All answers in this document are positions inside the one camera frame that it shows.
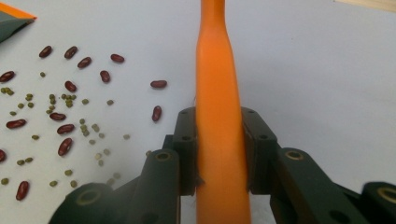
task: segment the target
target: small green seed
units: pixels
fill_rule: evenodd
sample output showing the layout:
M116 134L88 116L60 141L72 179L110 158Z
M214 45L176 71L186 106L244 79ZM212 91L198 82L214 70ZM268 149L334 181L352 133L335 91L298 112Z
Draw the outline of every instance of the small green seed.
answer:
M17 161L17 164L18 164L18 165L24 165L24 160L18 160L18 161Z
M72 170L66 170L66 171L64 171L64 174L67 175L67 176L70 176L70 175L73 174L73 171Z
M95 159L96 159L97 161L99 161L101 158L102 158L102 154L96 153Z
M103 154L105 155L110 155L110 150L108 150L107 148L105 148L105 150L103 150Z
M116 181L113 178L109 178L106 182L109 186L112 186Z
M76 180L70 181L70 186L74 189L77 186L77 181Z
M26 158L25 161L26 161L26 162L32 162L32 161L33 161L33 158L32 158L32 157Z
M2 185L7 185L8 182L9 182L8 178L3 178L3 179L1 179L1 184L2 184Z
M58 181L52 180L51 182L49 182L49 185L50 185L51 187L55 187L55 186L58 185Z
M120 175L120 173L114 173L113 177L116 178L116 179L120 179L121 175Z

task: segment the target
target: orange and black object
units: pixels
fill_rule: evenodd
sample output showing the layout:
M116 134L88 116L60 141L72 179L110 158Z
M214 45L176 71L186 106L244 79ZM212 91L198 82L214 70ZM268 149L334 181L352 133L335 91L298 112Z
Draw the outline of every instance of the orange and black object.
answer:
M240 106L224 0L202 0L196 82L196 107L179 112L141 176L116 190L75 189L49 223L178 224L180 196L196 193L197 224L248 224L249 192L271 195L277 223L396 223L396 186L368 183L358 194L333 183Z
M0 43L35 21L36 16L0 3Z

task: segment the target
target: white surface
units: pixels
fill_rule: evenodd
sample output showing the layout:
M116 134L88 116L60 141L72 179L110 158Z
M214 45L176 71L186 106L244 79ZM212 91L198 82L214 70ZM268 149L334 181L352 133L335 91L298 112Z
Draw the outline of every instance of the white surface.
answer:
M46 223L72 190L70 180L103 182L120 170L119 186L138 176L145 152L160 148L177 112L193 104L200 2L5 2L38 19L0 44L0 74L17 72L1 85L16 93L0 95L0 147L8 154L0 177L10 177L8 186L0 186L0 223ZM396 14L330 0L228 1L226 12L242 105L262 115L280 145L305 150L334 182L357 192L367 181L395 184ZM41 60L38 52L47 45L54 51ZM67 61L64 52L73 45L79 52ZM111 62L114 52L126 62ZM92 65L77 69L86 56ZM99 78L103 69L112 74L108 85ZM58 100L66 122L98 123L106 138L92 131L88 139L97 143L90 146L76 130L72 151L60 158L60 124L45 110L50 93L67 92L67 79L77 83L78 99L71 109ZM152 90L153 79L167 79L169 86ZM16 117L27 118L27 126L8 130L5 123L14 119L8 112L29 92L35 107ZM83 98L91 102L83 106ZM107 99L115 104L107 106ZM150 119L155 105L163 107L157 124ZM30 138L35 133L41 135L37 142ZM125 133L129 141L122 139ZM93 156L105 147L112 154L99 168ZM16 164L29 156L35 158L31 164ZM67 168L75 170L72 177L64 176ZM25 179L31 190L17 202ZM54 189L53 179L59 181ZM194 198L183 198L182 223L195 222L194 209ZM267 196L252 196L251 210L253 223L274 223Z

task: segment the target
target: red bean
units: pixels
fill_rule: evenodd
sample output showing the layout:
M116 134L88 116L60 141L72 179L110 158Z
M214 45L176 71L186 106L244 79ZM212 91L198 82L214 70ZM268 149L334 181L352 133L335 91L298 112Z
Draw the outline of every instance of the red bean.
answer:
M20 183L20 186L18 187L17 196L16 196L17 200L18 201L23 200L28 192L29 192L29 182L22 181Z
M165 80L155 80L155 81L152 81L149 85L152 88L162 89L162 88L165 88L167 84L168 84L168 82Z
M53 120L64 120L66 119L66 115L64 114L58 114L58 113L52 113L49 115L49 117Z
M0 82L8 82L12 78L14 78L15 73L13 71L8 71L4 73L2 76L0 76Z
M90 57L86 57L83 60L81 60L81 62L78 63L77 67L78 68L85 68L88 65L90 65L92 62L92 59Z
M122 56L120 56L119 54L112 54L110 56L110 58L115 63L123 63L125 61L125 59Z
M71 82L71 81L66 81L64 83L64 86L67 88L68 91L71 91L71 92L77 91L76 85L73 84L73 82Z
M77 53L77 51L78 51L78 48L76 46L73 46L66 51L66 53L64 54L64 57L66 59L71 59Z
M7 154L3 149L0 149L0 162L5 161L7 158Z
M20 128L22 126L24 126L26 124L26 120L25 119L17 119L17 120L12 120L7 122L7 127L9 129L16 129L16 128Z
M71 133L73 132L74 128L75 126L73 124L65 124L58 128L57 133L58 134Z
M100 72L100 77L102 78L102 81L105 83L108 83L110 81L110 74L106 70Z
M59 146L58 155L59 156L66 155L69 152L70 147L72 146L72 144L73 144L73 140L71 138L64 139L62 141L61 145Z
M154 107L154 109L152 110L152 116L151 116L152 120L153 121L159 120L161 118L162 112L163 112L163 109L160 106L156 105Z
M52 53L52 47L51 46L46 46L41 50L41 52L38 54L40 58L47 58L50 54Z

